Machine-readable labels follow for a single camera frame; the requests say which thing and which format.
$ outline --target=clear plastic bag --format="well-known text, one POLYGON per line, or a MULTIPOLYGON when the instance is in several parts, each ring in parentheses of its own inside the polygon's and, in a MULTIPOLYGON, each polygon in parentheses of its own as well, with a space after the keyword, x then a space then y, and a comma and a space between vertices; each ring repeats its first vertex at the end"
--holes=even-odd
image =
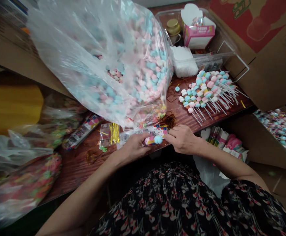
POLYGON ((61 168, 57 153, 15 171, 0 183, 0 228, 33 210, 46 196, 61 168))
POLYGON ((38 2, 27 26, 40 58, 86 108, 122 127, 166 113, 169 44, 153 14, 130 0, 38 2))

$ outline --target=wooden table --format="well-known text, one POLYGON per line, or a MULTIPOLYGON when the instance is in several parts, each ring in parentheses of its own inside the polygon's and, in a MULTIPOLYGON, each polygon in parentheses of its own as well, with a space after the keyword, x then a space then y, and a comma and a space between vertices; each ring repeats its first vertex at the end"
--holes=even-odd
MULTIPOLYGON (((195 1, 196 4, 201 8, 208 8, 209 2, 204 0, 195 1)), ((161 10, 169 10, 169 9, 178 9, 183 8, 186 3, 175 4, 165 7, 156 7, 152 8, 151 11, 153 14, 156 14, 161 10)), ((238 105, 231 106, 231 108, 226 111, 227 115, 223 112, 220 112, 216 115, 211 115, 213 120, 211 120, 202 108, 201 111, 206 117, 206 121, 202 122, 202 127, 196 122, 194 117, 188 113, 188 111, 183 107, 182 103, 179 102, 178 97, 174 97, 173 95, 177 95, 180 93, 175 92, 174 88, 180 84, 180 89, 187 89, 188 85, 192 82, 195 82, 195 76, 186 78, 184 80, 179 79, 176 75, 172 78, 172 84, 169 86, 167 93, 167 114, 173 113, 177 119, 177 124, 188 125, 194 133, 215 124, 218 121, 221 121, 239 111, 244 110, 245 108, 241 104, 240 100, 243 101, 245 107, 250 107, 253 105, 252 101, 246 98, 243 95, 239 95, 237 100, 239 101, 238 105)), ((96 154, 100 154, 101 150, 98 149, 99 142, 99 129, 100 126, 97 127, 95 131, 93 131, 87 139, 76 149, 73 151, 65 151, 61 149, 59 152, 62 155, 62 169, 60 176, 54 183, 50 193, 44 198, 41 204, 46 203, 50 200, 53 200, 61 195, 68 193, 77 187, 79 187, 92 173, 97 170, 97 168, 104 162, 108 156, 117 150, 116 145, 108 147, 108 151, 103 155, 102 158, 98 158, 96 162, 92 165, 88 165, 86 162, 87 151, 92 150, 96 154)), ((161 145, 154 145, 151 152, 157 151, 163 147, 168 146, 169 143, 167 141, 163 141, 161 145)))

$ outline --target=plastic container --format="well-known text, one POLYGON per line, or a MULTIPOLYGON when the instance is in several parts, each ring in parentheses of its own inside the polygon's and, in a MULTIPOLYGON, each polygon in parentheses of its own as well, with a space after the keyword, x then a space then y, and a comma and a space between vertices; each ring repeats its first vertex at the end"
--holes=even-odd
MULTIPOLYGON (((160 11, 155 15, 155 18, 160 22, 163 29, 166 28, 166 23, 170 19, 177 19, 180 26, 183 27, 181 19, 181 9, 160 11)), ((222 26, 214 19, 214 17, 204 8, 200 8, 203 16, 206 16, 216 23, 215 36, 207 46, 207 52, 214 52, 213 55, 197 54, 193 59, 174 60, 175 63, 184 63, 194 60, 199 70, 211 71, 218 70, 226 63, 231 56, 237 56, 238 48, 222 26)))

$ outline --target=gold jar lid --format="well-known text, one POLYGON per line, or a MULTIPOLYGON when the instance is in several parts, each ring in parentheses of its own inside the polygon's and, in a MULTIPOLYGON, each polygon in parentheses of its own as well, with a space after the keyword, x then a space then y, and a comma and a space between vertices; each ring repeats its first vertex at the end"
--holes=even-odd
POLYGON ((180 25, 177 19, 171 19, 167 21, 166 30, 169 36, 175 36, 180 33, 180 25))

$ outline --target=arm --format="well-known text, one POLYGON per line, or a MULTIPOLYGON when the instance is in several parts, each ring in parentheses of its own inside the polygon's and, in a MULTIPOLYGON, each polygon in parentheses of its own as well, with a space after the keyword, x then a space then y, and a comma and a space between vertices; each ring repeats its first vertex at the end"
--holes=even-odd
POLYGON ((228 178, 249 180, 270 192, 263 179, 250 166, 204 139, 196 137, 188 126, 174 127, 165 134, 165 139, 174 146, 176 152, 206 158, 228 178))
POLYGON ((134 134, 125 145, 115 151, 110 157, 80 186, 75 190, 51 215, 42 228, 40 235, 54 235, 72 233, 81 235, 79 229, 95 208, 95 197, 103 184, 120 167, 142 157, 150 147, 143 147, 142 142, 149 137, 149 133, 134 134))

